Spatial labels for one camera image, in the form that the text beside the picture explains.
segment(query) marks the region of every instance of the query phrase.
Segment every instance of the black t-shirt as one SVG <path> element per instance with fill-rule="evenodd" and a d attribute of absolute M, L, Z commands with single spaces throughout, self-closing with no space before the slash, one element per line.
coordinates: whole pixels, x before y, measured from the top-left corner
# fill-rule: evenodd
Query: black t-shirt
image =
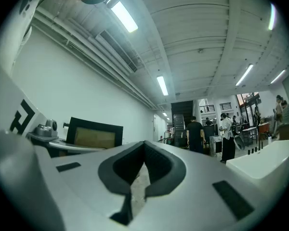
<path fill-rule="evenodd" d="M 201 141 L 200 131 L 203 130 L 201 123 L 193 121 L 187 125 L 186 131 L 189 131 L 190 141 Z"/>

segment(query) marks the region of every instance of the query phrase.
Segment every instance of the person in white shirt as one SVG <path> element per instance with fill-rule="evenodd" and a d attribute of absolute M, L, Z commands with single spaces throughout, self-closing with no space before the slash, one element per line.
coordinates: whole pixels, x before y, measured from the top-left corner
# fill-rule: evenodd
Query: person in white shirt
<path fill-rule="evenodd" d="M 233 120 L 231 120 L 225 113 L 221 114 L 222 129 L 224 131 L 223 135 L 223 155 L 221 162 L 226 163 L 227 160 L 233 159 L 235 157 L 236 145 L 234 142 L 234 135 L 231 129 Z"/>

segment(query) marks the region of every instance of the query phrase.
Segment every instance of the man in black shirt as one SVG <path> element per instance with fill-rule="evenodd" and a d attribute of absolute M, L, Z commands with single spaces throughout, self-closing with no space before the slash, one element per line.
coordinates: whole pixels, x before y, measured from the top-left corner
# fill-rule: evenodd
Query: man in black shirt
<path fill-rule="evenodd" d="M 196 121 L 196 117 L 193 116 L 191 123 L 187 125 L 187 144 L 192 152 L 203 153 L 202 138 L 205 143 L 204 131 L 202 125 Z"/>
<path fill-rule="evenodd" d="M 209 120 L 209 118 L 207 117 L 207 119 L 206 119 L 207 121 L 206 121 L 206 125 L 207 126 L 210 126 L 210 125 L 212 125 L 213 124 L 213 122 L 211 122 L 210 120 Z"/>

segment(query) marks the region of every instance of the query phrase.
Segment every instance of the monitor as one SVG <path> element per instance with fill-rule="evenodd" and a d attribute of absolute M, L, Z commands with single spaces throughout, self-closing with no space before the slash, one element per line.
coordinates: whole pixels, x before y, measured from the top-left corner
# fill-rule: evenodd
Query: monitor
<path fill-rule="evenodd" d="M 123 127 L 72 117 L 66 142 L 79 146 L 109 149 L 122 145 Z"/>

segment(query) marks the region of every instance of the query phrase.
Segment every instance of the black pants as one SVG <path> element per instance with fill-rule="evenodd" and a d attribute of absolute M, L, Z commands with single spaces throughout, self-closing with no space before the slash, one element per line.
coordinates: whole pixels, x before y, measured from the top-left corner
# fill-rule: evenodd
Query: black pants
<path fill-rule="evenodd" d="M 189 141 L 189 150 L 203 154 L 203 146 L 201 141 Z"/>
<path fill-rule="evenodd" d="M 236 145 L 233 137 L 230 139 L 223 138 L 223 155 L 222 160 L 227 161 L 229 159 L 234 159 L 236 153 Z"/>

